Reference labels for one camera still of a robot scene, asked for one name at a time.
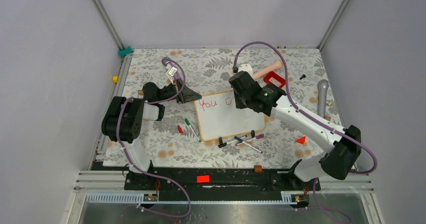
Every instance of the black clamp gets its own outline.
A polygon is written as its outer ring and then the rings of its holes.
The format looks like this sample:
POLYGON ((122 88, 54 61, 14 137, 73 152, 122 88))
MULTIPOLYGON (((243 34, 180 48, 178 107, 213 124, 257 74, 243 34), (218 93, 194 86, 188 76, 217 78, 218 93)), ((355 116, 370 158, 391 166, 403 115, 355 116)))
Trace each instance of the black clamp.
POLYGON ((219 145, 218 145, 218 147, 219 147, 219 148, 223 148, 223 147, 225 147, 226 145, 227 145, 227 143, 226 143, 226 142, 224 143, 224 141, 223 141, 222 137, 219 137, 219 145))

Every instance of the floral tablecloth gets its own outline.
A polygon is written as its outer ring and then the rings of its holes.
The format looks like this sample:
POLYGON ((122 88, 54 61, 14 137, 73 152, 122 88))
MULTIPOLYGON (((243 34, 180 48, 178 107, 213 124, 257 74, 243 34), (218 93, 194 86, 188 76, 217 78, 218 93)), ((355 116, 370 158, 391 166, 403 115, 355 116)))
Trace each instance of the floral tablecloth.
MULTIPOLYGON (((135 49, 123 96, 142 97, 138 90, 146 82, 154 82, 160 88, 168 85, 166 68, 161 64, 165 56, 177 61, 186 74, 187 86, 201 95, 230 90, 228 79, 232 76, 232 62, 238 49, 135 49)), ((309 110, 316 113, 317 83, 327 79, 321 54, 318 49, 281 50, 288 64, 289 84, 292 97, 309 110)), ((276 53, 264 48, 244 50, 238 59, 239 64, 248 63, 256 72, 278 60, 276 53)), ((276 71, 284 77, 284 68, 276 71)), ((340 124, 337 105, 331 89, 327 93, 326 115, 340 124)), ((220 167, 289 168, 298 159, 309 158, 322 152, 321 148, 309 138, 305 144, 295 140, 303 137, 288 124, 267 118, 265 137, 252 144, 263 151, 260 154, 245 145, 218 148, 218 140, 199 143, 193 133, 185 130, 179 134, 177 126, 184 125, 188 118, 196 132, 197 118, 193 103, 177 104, 175 100, 164 103, 166 112, 162 121, 143 121, 141 134, 135 143, 142 144, 157 167, 220 167)), ((127 160, 115 142, 110 142, 103 162, 104 166, 124 166, 127 160)))

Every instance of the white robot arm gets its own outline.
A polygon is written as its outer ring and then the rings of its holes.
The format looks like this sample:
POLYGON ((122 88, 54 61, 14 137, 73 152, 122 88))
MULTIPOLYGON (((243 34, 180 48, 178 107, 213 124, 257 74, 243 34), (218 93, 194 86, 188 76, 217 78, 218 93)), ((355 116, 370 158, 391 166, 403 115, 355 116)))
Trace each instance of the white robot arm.
POLYGON ((346 178, 360 155, 361 148, 335 134, 334 131, 343 132, 360 142, 361 132, 358 128, 350 126, 345 129, 343 126, 330 123, 300 105, 296 110, 284 90, 273 84, 267 84, 261 88, 246 71, 240 71, 232 76, 229 83, 234 89, 237 108, 248 107, 257 113, 262 112, 284 121, 310 137, 324 150, 317 156, 297 161, 291 167, 290 174, 294 174, 301 182, 308 182, 325 175, 339 180, 346 178), (331 132, 314 123, 301 111, 334 130, 331 132))

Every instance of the white wall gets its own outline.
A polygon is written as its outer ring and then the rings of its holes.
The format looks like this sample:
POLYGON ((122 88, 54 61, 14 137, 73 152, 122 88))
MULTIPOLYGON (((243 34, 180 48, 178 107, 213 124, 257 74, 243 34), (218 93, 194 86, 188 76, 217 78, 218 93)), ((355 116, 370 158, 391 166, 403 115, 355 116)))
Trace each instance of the white wall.
POLYGON ((131 47, 316 47, 342 0, 102 0, 131 47))
POLYGON ((91 0, 0 0, 0 222, 59 223, 119 65, 91 0))
MULTIPOLYGON (((424 223, 426 0, 352 0, 323 51, 346 125, 376 154, 387 224, 424 223)), ((371 161, 363 155, 364 169, 371 161)))

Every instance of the wooden handle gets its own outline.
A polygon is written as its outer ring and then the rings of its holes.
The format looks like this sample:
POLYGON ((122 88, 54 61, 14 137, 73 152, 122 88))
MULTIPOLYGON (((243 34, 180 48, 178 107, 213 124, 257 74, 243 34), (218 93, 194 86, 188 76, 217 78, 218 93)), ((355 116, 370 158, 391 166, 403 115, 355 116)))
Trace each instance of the wooden handle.
POLYGON ((257 79, 261 78, 262 76, 268 74, 269 72, 272 72, 272 71, 275 71, 275 70, 282 68, 282 66, 283 66, 283 64, 282 64, 281 60, 276 60, 269 67, 265 67, 264 69, 253 74, 253 79, 257 80, 257 79))

